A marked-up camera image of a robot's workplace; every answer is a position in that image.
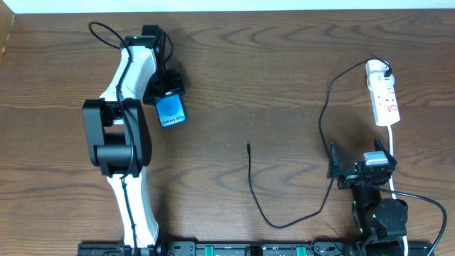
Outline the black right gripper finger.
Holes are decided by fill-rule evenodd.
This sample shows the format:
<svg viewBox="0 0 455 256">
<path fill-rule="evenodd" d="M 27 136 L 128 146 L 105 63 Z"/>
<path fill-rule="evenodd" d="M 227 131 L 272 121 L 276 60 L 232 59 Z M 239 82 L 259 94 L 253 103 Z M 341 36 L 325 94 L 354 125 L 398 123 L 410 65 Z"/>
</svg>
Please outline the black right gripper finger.
<svg viewBox="0 0 455 256">
<path fill-rule="evenodd" d="M 388 159 L 393 158 L 390 151 L 385 148 L 385 146 L 383 145 L 379 138 L 376 138 L 374 140 L 374 147 L 376 151 L 382 151 Z"/>
<path fill-rule="evenodd" d="M 334 144 L 330 145 L 329 164 L 327 178 L 336 178 L 341 175 L 341 165 L 338 157 L 338 152 Z"/>
</svg>

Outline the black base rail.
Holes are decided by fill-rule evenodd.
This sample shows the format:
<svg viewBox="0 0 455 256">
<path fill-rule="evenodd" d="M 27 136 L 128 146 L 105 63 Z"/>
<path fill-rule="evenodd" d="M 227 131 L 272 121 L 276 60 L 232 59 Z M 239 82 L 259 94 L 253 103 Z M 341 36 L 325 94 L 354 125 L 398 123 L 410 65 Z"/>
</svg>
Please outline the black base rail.
<svg viewBox="0 0 455 256">
<path fill-rule="evenodd" d="M 77 256 L 149 255 L 149 256 L 313 256 L 359 255 L 360 246 L 341 241 L 315 240 L 305 243 L 202 243 L 193 241 L 162 242 L 156 246 L 132 249 L 123 243 L 83 243 Z"/>
</svg>

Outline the white power strip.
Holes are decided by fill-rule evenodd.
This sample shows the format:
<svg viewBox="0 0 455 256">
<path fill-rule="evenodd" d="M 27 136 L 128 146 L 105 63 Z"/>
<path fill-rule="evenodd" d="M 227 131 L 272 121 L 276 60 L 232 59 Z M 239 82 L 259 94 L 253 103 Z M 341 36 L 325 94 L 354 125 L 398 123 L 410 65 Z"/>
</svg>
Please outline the white power strip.
<svg viewBox="0 0 455 256">
<path fill-rule="evenodd" d="M 365 64 L 365 72 L 368 70 L 385 72 L 385 77 L 392 74 L 392 69 L 387 65 L 387 62 L 382 62 L 377 59 L 369 60 Z M 400 121 L 400 113 L 398 110 L 394 85 L 390 87 L 383 87 L 379 90 L 369 90 L 375 124 L 379 127 L 389 127 Z"/>
</svg>

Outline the blue Galaxy smartphone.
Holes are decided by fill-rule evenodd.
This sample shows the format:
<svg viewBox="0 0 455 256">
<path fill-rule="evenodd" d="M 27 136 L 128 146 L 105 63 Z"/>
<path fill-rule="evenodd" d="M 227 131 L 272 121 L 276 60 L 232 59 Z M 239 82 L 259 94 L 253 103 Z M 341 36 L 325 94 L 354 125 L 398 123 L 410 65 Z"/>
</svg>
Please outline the blue Galaxy smartphone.
<svg viewBox="0 0 455 256">
<path fill-rule="evenodd" d="M 161 127 L 171 127 L 186 121 L 186 110 L 180 95 L 155 97 L 154 100 Z"/>
</svg>

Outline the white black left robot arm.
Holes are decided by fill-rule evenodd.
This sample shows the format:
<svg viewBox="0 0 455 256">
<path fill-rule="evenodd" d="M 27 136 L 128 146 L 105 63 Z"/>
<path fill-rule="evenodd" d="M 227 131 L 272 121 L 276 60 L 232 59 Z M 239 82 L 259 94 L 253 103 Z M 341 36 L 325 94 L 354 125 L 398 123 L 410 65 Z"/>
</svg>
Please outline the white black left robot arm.
<svg viewBox="0 0 455 256">
<path fill-rule="evenodd" d="M 172 55 L 166 46 L 172 44 L 158 25 L 122 38 L 115 47 L 120 62 L 111 83 L 82 107 L 90 161 L 113 188 L 124 246 L 133 250 L 155 247 L 160 231 L 146 184 L 152 142 L 143 106 L 155 107 L 163 128 L 187 120 L 181 74 L 167 66 Z"/>
</svg>

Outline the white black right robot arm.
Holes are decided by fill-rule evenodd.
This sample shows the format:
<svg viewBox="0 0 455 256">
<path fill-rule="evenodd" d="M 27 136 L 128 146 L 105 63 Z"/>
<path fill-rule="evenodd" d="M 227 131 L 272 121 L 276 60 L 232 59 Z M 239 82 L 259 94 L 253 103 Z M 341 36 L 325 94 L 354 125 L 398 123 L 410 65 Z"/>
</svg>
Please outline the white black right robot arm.
<svg viewBox="0 0 455 256">
<path fill-rule="evenodd" d="M 382 198 L 378 189 L 390 180 L 397 161 L 379 139 L 374 145 L 375 150 L 365 153 L 351 169 L 341 168 L 335 145 L 330 145 L 327 177 L 337 180 L 339 190 L 352 192 L 353 215 L 361 232 L 360 238 L 345 248 L 345 255 L 397 254 L 398 241 L 407 234 L 407 203 Z"/>
</svg>

